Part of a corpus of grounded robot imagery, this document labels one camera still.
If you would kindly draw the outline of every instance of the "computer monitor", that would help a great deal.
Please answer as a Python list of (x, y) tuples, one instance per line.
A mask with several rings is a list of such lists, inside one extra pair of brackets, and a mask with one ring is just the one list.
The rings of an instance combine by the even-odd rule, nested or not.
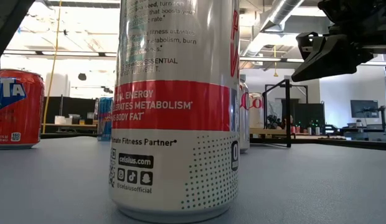
[(351, 100), (351, 115), (353, 118), (379, 118), (377, 100)]

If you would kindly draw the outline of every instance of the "qr code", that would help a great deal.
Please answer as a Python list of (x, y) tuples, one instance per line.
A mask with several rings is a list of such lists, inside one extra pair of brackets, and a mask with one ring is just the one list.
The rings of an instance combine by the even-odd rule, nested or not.
[(116, 178), (116, 161), (110, 160), (110, 173), (108, 174), (108, 184), (114, 188), (115, 178)]
[(20, 141), (21, 133), (12, 133), (11, 141)]

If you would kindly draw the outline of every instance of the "coca-cola can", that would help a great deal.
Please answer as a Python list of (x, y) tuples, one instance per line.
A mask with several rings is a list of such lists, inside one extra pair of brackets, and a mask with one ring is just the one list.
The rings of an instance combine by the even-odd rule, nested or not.
[(240, 153), (250, 148), (250, 95), (247, 84), (240, 79)]
[(250, 128), (264, 128), (263, 124), (263, 97), (261, 93), (250, 93)]

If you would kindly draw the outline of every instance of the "can top rim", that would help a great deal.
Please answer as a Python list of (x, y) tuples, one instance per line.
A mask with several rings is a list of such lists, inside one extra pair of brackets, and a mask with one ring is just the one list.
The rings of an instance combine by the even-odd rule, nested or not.
[(26, 72), (26, 73), (30, 73), (30, 74), (32, 74), (32, 75), (38, 75), (38, 76), (41, 76), (41, 75), (39, 75), (38, 73), (35, 73), (35, 72), (23, 71), (23, 70), (19, 70), (19, 69), (13, 69), (13, 68), (4, 68), (4, 69), (0, 69), (0, 71), (17, 71), (17, 72)]

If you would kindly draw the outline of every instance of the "table surface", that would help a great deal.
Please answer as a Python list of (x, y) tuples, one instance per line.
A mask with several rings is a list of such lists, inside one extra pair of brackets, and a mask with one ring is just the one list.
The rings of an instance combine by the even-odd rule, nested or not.
[[(0, 151), (0, 224), (142, 223), (109, 199), (109, 156), (90, 137)], [(253, 146), (240, 158), (239, 196), (205, 224), (386, 223), (386, 151)]]

